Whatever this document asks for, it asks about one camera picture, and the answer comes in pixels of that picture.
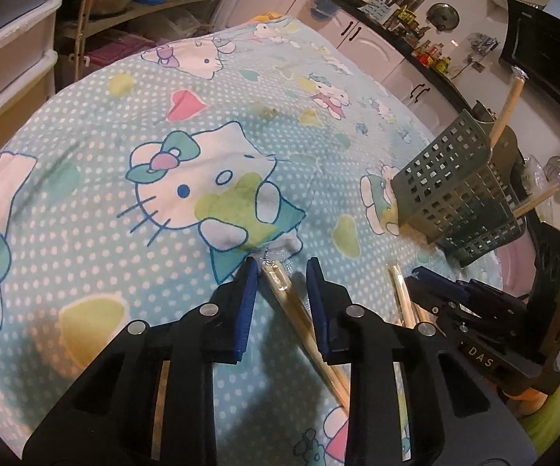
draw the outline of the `yellow heart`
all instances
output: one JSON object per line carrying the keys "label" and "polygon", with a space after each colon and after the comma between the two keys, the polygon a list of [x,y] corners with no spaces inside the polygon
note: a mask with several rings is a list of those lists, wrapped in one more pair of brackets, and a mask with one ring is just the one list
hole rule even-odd
{"label": "yellow heart", "polygon": [[355,259],[360,255],[358,231],[352,216],[343,214],[338,217],[331,239],[344,256]]}
{"label": "yellow heart", "polygon": [[112,96],[122,98],[122,96],[127,95],[133,89],[134,84],[135,79],[128,73],[120,73],[111,77],[107,83],[107,89]]}
{"label": "yellow heart", "polygon": [[287,26],[284,26],[284,31],[286,31],[287,33],[296,33],[299,30],[300,27],[296,23],[291,23],[288,24]]}
{"label": "yellow heart", "polygon": [[94,294],[60,310],[64,347],[85,369],[123,328],[127,304],[119,294]]}
{"label": "yellow heart", "polygon": [[316,88],[316,82],[312,79],[306,79],[304,77],[296,77],[295,80],[299,87],[302,88],[305,92],[309,92],[310,94],[318,93],[318,89]]}
{"label": "yellow heart", "polygon": [[323,123],[319,119],[314,108],[306,108],[306,110],[304,110],[299,116],[299,122],[304,126],[316,126],[318,128],[323,127]]}

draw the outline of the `polka dot fabric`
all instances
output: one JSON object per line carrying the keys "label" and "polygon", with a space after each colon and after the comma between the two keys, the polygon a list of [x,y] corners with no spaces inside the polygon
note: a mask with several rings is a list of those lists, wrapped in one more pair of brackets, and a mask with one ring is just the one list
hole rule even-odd
{"label": "polka dot fabric", "polygon": [[[106,67],[0,154],[0,435],[17,454],[129,320],[179,319],[247,254],[283,259],[297,282],[316,256],[388,320],[386,262],[459,277],[394,219],[389,178],[425,146],[424,126],[318,33],[265,25]],[[463,276],[500,285],[491,255]],[[313,461],[300,440],[334,438],[337,404],[261,289],[243,361],[214,367],[221,465],[300,465]]]}

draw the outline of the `yellow cloth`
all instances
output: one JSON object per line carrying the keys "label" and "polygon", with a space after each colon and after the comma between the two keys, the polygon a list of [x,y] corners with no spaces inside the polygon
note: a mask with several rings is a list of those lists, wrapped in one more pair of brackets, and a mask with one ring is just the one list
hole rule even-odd
{"label": "yellow cloth", "polygon": [[560,435],[560,387],[532,415],[518,419],[537,453],[543,454]]}
{"label": "yellow cloth", "polygon": [[284,16],[284,14],[281,14],[279,12],[267,12],[266,14],[260,14],[256,17],[251,18],[249,22],[257,21],[263,23],[265,21],[271,21],[271,19],[279,19],[282,16]]}

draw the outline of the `shelf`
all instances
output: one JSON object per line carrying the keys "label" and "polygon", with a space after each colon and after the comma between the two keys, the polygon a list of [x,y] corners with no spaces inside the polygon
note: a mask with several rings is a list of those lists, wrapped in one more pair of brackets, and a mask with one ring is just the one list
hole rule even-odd
{"label": "shelf", "polygon": [[[171,9],[172,7],[178,7],[179,5],[187,5],[188,3],[197,2],[207,2],[210,0],[165,0],[163,3],[158,5],[142,5],[141,3],[132,3],[129,10],[119,15],[113,17],[105,17],[99,19],[91,19],[88,22],[88,27],[86,28],[85,38],[91,37],[103,30],[112,28],[117,24],[130,21],[136,17],[142,15],[151,14],[153,12],[158,12],[159,10]],[[59,35],[67,38],[72,38],[73,40],[77,36],[77,22],[76,21],[66,21],[58,27]]]}

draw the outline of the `cabinet handle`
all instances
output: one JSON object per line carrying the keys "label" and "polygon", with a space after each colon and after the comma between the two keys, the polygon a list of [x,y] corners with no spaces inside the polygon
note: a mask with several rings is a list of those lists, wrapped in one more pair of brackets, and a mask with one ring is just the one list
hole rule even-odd
{"label": "cabinet handle", "polygon": [[346,35],[346,33],[351,29],[352,26],[353,26],[353,21],[351,21],[351,22],[349,23],[349,26],[347,26],[346,30],[344,30],[344,31],[340,34],[340,36],[341,36],[341,37],[344,37],[344,36]]}
{"label": "cabinet handle", "polygon": [[352,37],[349,37],[349,42],[351,42],[351,40],[353,40],[355,37],[357,37],[358,33],[362,30],[362,26],[358,26],[358,30],[353,34]]}
{"label": "cabinet handle", "polygon": [[424,87],[425,84],[423,83],[419,83],[415,88],[412,89],[411,93],[409,93],[409,98],[411,98],[413,96],[413,94],[416,92],[416,89],[419,89],[421,87]]}
{"label": "cabinet handle", "polygon": [[431,91],[431,88],[430,88],[430,87],[425,87],[422,91],[420,91],[420,92],[416,95],[416,98],[414,99],[413,102],[414,102],[414,103],[417,102],[419,96],[420,96],[422,93],[424,93],[425,91],[427,91],[427,92],[428,92],[428,91]]}

